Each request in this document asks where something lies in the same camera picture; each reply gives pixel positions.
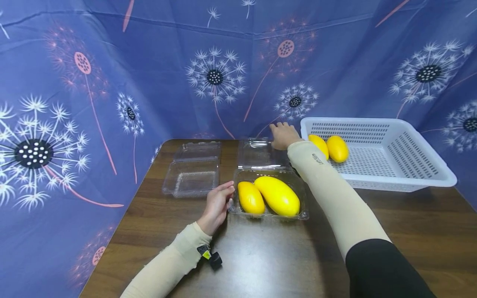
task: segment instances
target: hand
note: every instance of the hand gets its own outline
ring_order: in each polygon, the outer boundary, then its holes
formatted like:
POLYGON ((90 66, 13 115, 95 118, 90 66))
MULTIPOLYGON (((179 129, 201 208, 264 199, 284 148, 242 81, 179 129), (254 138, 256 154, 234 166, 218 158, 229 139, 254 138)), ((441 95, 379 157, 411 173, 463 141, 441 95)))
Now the hand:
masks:
POLYGON ((273 134, 273 142, 271 145, 277 150, 287 150, 288 146, 293 143, 303 141, 302 138, 298 135, 295 127, 293 125, 288 125, 288 123, 281 122, 275 124, 270 124, 271 133, 273 134))
POLYGON ((229 181, 212 189, 207 195, 206 209, 197 224, 204 233, 212 236, 224 222, 227 210, 232 205, 234 182, 229 181))

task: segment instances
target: dandelion print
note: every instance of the dandelion print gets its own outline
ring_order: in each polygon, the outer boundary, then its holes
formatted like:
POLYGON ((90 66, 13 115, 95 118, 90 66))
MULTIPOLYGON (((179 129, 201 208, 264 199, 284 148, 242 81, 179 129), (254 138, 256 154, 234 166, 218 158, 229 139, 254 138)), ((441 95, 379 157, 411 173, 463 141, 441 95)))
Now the dandelion print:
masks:
POLYGON ((209 140, 209 139, 215 139, 215 135, 211 133, 197 133, 192 136, 193 139, 202 139, 202 140, 209 140))
POLYGON ((218 18, 220 17, 220 14, 217 13, 217 8, 215 7, 209 8, 207 10, 207 13, 210 14, 209 22, 207 23, 207 28, 208 28, 210 25, 210 20, 212 20, 212 18, 218 20, 218 18))
POLYGON ((233 134, 225 127, 218 113, 217 104, 222 101, 233 103, 237 95, 243 94, 245 87, 245 64, 238 62, 238 56, 233 51, 222 51, 213 47, 208 52, 198 51, 196 58, 191 60, 186 68, 189 84, 195 87, 197 96, 212 98, 222 127, 235 139, 233 134))
POLYGON ((402 92, 404 95, 396 118, 407 103, 433 101, 448 86, 473 50, 474 46, 462 48, 457 41, 449 41, 444 46, 434 42, 405 60, 394 76, 396 83, 390 87, 391 93, 402 92))
POLYGON ((137 184, 136 138, 139 135, 144 135, 144 123, 139 114, 139 106, 134 102, 131 96, 125 96, 123 93, 119 93, 116 108, 118 110, 119 119, 123 122, 124 132, 127 134, 132 133, 134 137, 133 168, 134 179, 137 184))
POLYGON ((316 106, 319 96, 311 86, 305 86, 303 83, 283 90, 274 106, 274 110, 278 112, 278 117, 265 125, 257 138, 265 128, 278 119, 294 121, 303 118, 306 113, 316 106))
POLYGON ((376 26, 375 28, 377 28, 379 25, 381 25, 382 23, 384 23, 385 20, 387 20, 388 18, 390 18, 393 14, 395 14, 398 10, 400 10, 404 5, 406 5, 406 3, 409 2, 409 0, 404 0, 403 2, 401 2, 401 4, 399 4, 398 6, 396 6, 396 8, 394 8, 390 13, 388 13, 384 19, 382 19, 376 26))
POLYGON ((255 0, 242 0, 242 6, 247 6, 247 17, 246 19, 249 19, 249 14, 250 14, 250 6, 255 5, 255 0))
POLYGON ((151 157, 151 164, 154 163, 154 160, 156 159, 156 156, 157 156, 157 154, 159 153, 159 150, 161 150, 161 146, 156 147, 156 148, 154 149, 154 156, 151 157))
POLYGON ((113 237, 114 226, 97 233, 81 250, 76 263, 70 270, 70 278, 73 287, 83 287, 99 263, 106 247, 113 237))
POLYGON ((123 21, 123 32, 126 32, 127 25, 129 24, 129 19, 133 13, 134 0, 129 0, 129 6, 127 7, 126 14, 124 15, 123 21))
POLYGON ((58 197, 54 191, 61 188, 95 205, 122 207, 89 200, 74 190, 88 169, 90 157, 84 152, 89 139, 69 120, 63 105, 49 106, 35 96, 19 103, 20 117, 7 104, 0 108, 0 206, 15 197, 15 206, 31 211, 58 197))
POLYGON ((473 11, 469 12, 469 14, 466 15, 466 18, 468 18, 471 14, 473 14, 473 13, 476 12, 476 11, 477 11, 477 8, 475 8, 473 11))
POLYGON ((108 155, 113 172, 117 175, 116 167, 103 136, 94 106, 94 99, 107 95, 108 81, 103 78, 103 72, 94 65, 91 56, 87 54, 84 42, 76 38, 72 29, 56 25, 54 29, 48 32, 45 40, 52 62, 55 68, 63 75, 62 81, 66 87, 71 91, 80 89, 87 94, 104 149, 108 155))
POLYGON ((440 131, 446 136, 445 143, 461 153, 477 149, 477 100, 461 106, 447 116, 447 126, 421 133, 440 131))
POLYGON ((316 32, 310 31, 306 25, 305 22, 290 19, 280 22, 278 26, 272 27, 265 34, 267 37, 261 43, 262 51, 259 54, 259 60, 268 66, 268 69, 250 100, 244 122, 265 78, 273 73, 281 78, 298 73, 308 56, 313 53, 316 32))
MULTIPOLYGON (((0 10, 0 17, 3 15, 3 10, 0 10)), ((3 31, 3 34, 5 35, 5 37, 7 39, 10 39, 10 36, 8 35, 7 31, 5 30, 5 28, 3 27, 3 25, 0 23, 0 29, 3 31)))

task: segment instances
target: wooden table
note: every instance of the wooden table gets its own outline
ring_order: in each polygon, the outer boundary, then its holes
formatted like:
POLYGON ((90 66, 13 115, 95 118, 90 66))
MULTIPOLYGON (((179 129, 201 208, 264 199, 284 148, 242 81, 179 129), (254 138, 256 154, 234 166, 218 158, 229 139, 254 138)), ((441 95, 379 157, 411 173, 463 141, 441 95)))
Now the wooden table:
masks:
MULTIPOLYGON (((203 212, 202 198, 174 199, 162 183, 176 149, 166 142, 82 297, 118 297, 130 280, 203 212)), ((223 141, 221 183, 237 167, 238 141, 223 141)), ((477 297, 477 215, 453 188, 414 193, 358 190, 389 237, 440 298, 477 297)), ((328 222, 311 200, 308 221, 229 215, 214 236, 223 267, 201 261, 170 297, 349 297, 349 280, 328 222)))

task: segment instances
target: arm sleeve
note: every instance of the arm sleeve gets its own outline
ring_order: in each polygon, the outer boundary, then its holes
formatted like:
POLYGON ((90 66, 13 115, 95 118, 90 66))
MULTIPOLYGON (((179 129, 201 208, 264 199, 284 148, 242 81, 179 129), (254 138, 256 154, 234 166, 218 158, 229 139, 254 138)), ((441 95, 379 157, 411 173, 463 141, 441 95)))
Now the arm sleeve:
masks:
POLYGON ((350 276, 352 298, 435 297, 368 205, 313 143, 290 145, 288 157, 330 222, 350 276))
POLYGON ((288 157, 325 212, 343 259, 363 240, 391 242, 368 205, 312 142, 291 144, 288 157))
POLYGON ((212 237, 197 223, 188 225, 175 240, 147 264, 124 290, 121 298, 165 297, 190 270, 201 255, 197 247, 209 245, 212 237))

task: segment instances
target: black sleeve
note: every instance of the black sleeve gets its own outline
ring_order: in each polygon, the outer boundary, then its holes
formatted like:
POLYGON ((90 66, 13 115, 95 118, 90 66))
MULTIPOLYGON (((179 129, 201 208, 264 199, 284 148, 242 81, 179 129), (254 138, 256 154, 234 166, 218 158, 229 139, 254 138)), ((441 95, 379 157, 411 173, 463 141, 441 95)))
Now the black sleeve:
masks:
POLYGON ((394 244, 370 239, 346 255, 351 298, 436 298, 394 244))

